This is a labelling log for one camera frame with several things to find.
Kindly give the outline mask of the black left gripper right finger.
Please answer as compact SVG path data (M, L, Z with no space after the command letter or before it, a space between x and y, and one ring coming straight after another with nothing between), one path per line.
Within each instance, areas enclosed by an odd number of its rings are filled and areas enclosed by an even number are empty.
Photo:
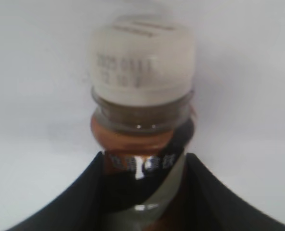
M285 231L285 224L247 203L220 182L195 154L179 154L185 174L169 207L174 231Z

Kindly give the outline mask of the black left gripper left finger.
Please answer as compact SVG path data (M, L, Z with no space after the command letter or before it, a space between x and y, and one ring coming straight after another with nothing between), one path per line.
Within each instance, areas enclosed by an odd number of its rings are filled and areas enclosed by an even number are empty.
M102 198L103 154L58 197L11 231L95 231Z

